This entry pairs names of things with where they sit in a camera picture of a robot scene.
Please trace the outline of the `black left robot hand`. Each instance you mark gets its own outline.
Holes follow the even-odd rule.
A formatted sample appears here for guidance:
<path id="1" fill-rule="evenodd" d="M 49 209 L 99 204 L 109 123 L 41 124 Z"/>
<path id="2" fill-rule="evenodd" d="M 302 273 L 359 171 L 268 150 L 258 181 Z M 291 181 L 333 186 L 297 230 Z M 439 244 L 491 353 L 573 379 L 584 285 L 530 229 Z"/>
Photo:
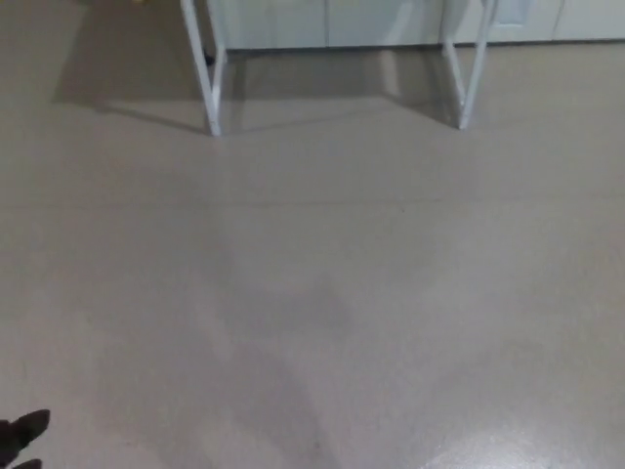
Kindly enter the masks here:
<path id="1" fill-rule="evenodd" d="M 1 421 L 1 468 L 41 469 L 43 461 L 32 458 L 15 465 L 20 453 L 48 429 L 51 411 L 37 409 L 10 421 Z"/>

